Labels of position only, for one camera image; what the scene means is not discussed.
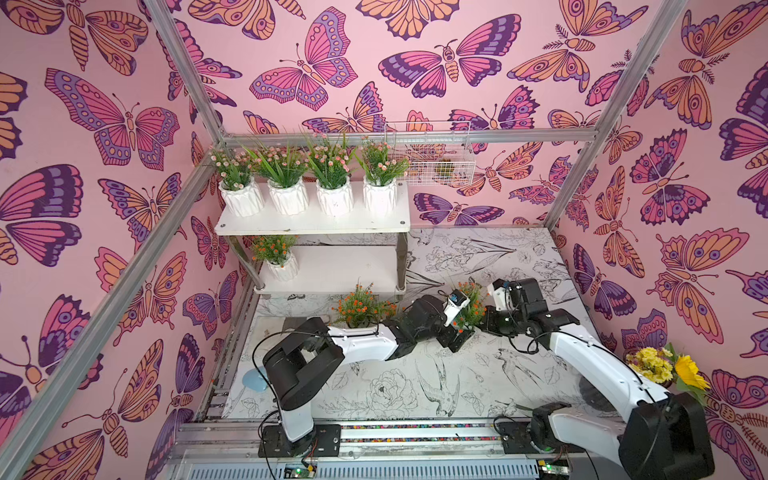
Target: ventilation grille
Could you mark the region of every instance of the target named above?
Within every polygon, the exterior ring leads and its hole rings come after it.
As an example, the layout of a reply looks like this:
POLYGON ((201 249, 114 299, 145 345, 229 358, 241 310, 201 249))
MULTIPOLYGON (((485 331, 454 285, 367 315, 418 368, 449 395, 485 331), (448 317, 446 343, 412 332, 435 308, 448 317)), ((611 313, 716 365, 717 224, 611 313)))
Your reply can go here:
MULTIPOLYGON (((272 464, 276 478, 283 477, 285 464, 272 464)), ((254 464, 202 464, 195 465, 189 480, 257 480, 271 478, 265 465, 254 464)), ((441 460, 412 462, 321 462, 317 476, 350 480, 402 479, 402 480, 467 480, 538 478, 535 460, 441 460)))

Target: bird drawing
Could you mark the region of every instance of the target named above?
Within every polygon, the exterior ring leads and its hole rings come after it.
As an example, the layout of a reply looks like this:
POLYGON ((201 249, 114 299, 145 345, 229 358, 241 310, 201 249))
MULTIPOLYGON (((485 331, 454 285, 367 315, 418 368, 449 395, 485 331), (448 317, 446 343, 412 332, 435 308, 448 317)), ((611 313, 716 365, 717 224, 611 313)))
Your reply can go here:
POLYGON ((440 381, 439 388, 431 386, 424 377, 422 377, 419 368, 416 368, 416 375, 419 377, 419 385, 422 387, 424 395, 430 402, 437 402, 437 410, 435 413, 438 417, 451 416, 456 411, 456 405, 458 405, 458 375, 456 376, 456 391, 452 394, 448 391, 448 382, 445 379, 445 364, 440 360, 440 365, 435 362, 435 368, 437 368, 437 375, 440 381))
POLYGON ((541 390, 541 386, 546 383, 532 370, 521 365, 522 360, 534 362, 528 356, 513 352, 510 349, 498 349, 498 353, 495 353, 494 357, 504 362, 502 365, 504 374, 512 382, 512 385, 526 397, 528 397, 528 392, 531 389, 538 387, 541 390))

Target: potted plant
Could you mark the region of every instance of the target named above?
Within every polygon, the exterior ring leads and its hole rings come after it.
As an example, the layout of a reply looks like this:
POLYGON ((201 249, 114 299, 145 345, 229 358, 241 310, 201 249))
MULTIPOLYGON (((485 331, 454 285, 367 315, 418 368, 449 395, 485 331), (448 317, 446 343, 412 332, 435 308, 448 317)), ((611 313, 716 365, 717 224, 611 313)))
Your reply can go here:
POLYGON ((331 142, 323 134, 320 142, 308 140, 306 153, 312 172, 317 179, 317 200, 325 215, 340 217, 348 214, 354 204, 352 184, 349 182, 349 155, 346 135, 341 143, 331 142))
POLYGON ((243 154, 231 156, 225 150, 214 150, 210 159, 221 176, 221 197, 232 212, 238 217, 259 213, 264 206, 264 199, 259 186, 253 182, 247 157, 243 154))
POLYGON ((675 352, 671 343, 660 349, 648 346, 625 358, 630 368, 651 382, 665 388, 674 383, 681 392, 689 392, 699 403, 707 404, 709 382, 699 374, 699 367, 690 355, 675 352))
POLYGON ((488 296, 482 285, 475 282, 459 282, 458 289, 469 298, 469 304, 458 313, 451 325, 443 328, 437 336, 440 345, 448 347, 453 353, 458 352, 469 337, 475 334, 475 327, 485 317, 483 302, 488 296))
POLYGON ((371 293, 373 283, 363 287, 355 285, 355 291, 339 300, 339 319, 344 320, 349 328, 366 327, 394 316, 397 306, 394 303, 379 301, 371 293))
POLYGON ((250 249, 254 260, 263 260, 272 274, 281 282, 291 280, 299 273, 299 262, 290 248, 296 244, 296 235, 262 235, 253 237, 250 249))
POLYGON ((389 158, 389 145, 366 140, 362 144, 360 166, 366 172, 362 198, 366 208, 376 216, 384 216, 395 209, 397 182, 408 170, 408 158, 389 158))
POLYGON ((267 179, 270 197, 275 208, 283 215, 296 215, 306 210, 310 200, 302 181, 308 159, 298 147, 285 148, 259 146, 245 149, 250 157, 249 168, 267 179))

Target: shelf leg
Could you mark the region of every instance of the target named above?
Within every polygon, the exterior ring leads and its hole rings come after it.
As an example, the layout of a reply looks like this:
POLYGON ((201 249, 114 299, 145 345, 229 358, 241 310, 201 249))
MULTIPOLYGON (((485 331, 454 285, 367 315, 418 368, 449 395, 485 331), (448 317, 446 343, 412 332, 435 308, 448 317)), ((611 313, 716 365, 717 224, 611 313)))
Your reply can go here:
POLYGON ((264 285, 264 282, 259 277, 259 272, 250 262, 250 257, 246 255, 245 250, 243 250, 242 246, 240 245, 240 242, 237 241, 237 237, 233 235, 227 235, 226 238, 230 247, 232 247, 232 249, 235 251, 235 254, 237 255, 237 259, 240 261, 240 265, 242 265, 245 268, 245 271, 248 272, 248 275, 250 275, 251 280, 253 280, 253 285, 256 288, 256 290, 264 290, 264 287, 266 285, 264 285))
POLYGON ((402 296, 406 292, 406 258, 408 257, 408 232, 397 234, 397 246, 395 247, 397 256, 397 286, 395 292, 397 296, 402 296))

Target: white wire basket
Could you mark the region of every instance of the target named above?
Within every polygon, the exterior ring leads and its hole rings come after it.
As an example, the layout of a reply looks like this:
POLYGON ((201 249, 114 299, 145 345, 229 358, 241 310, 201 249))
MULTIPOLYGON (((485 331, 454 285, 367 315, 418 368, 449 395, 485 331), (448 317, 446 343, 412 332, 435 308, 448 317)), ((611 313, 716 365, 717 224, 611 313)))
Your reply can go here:
POLYGON ((397 161, 408 158, 410 168, 402 178, 408 185, 449 185, 458 188, 472 182, 475 152, 467 134, 446 131, 448 143, 427 143, 426 133, 435 133, 432 124, 441 123, 452 125, 449 121, 433 121, 430 124, 421 121, 387 122, 385 139, 390 145, 389 156, 397 161))

